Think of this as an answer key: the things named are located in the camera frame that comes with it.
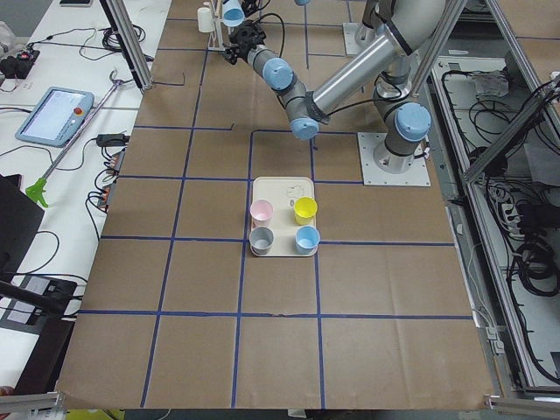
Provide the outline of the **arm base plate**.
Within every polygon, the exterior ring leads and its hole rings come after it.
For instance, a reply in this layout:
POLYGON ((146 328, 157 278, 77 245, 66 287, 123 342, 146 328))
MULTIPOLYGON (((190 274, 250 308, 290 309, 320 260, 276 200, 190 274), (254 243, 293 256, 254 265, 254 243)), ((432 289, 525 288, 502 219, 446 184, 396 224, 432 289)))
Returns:
POLYGON ((389 152, 385 133, 357 134, 362 180, 365 186, 430 187, 431 181, 421 145, 407 156, 389 152))
POLYGON ((362 23, 344 23, 343 36, 346 56, 355 56, 365 47, 368 28, 362 23))

